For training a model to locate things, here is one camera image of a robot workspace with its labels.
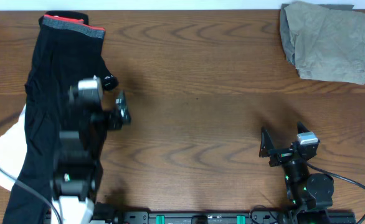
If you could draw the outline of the khaki green shorts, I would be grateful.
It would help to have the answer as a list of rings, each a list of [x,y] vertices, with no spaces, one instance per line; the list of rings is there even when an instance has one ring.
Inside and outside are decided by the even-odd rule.
[[[285,11],[301,79],[365,84],[365,13],[301,1]]]

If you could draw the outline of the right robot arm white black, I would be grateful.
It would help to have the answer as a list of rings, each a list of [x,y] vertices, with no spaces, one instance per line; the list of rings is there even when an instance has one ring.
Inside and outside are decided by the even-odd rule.
[[[296,140],[289,147],[277,149],[268,131],[261,129],[259,156],[270,159],[269,166],[282,167],[287,197],[294,207],[278,215],[279,223],[314,223],[323,221],[322,213],[333,205],[333,178],[324,173],[311,174],[308,160],[316,156],[320,140],[301,122]]]

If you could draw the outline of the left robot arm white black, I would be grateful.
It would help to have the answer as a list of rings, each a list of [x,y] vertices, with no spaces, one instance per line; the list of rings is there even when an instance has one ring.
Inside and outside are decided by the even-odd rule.
[[[100,162],[107,132],[130,124],[126,96],[121,91],[115,107],[104,110],[94,91],[72,90],[54,156],[50,223],[90,223],[103,177]]]

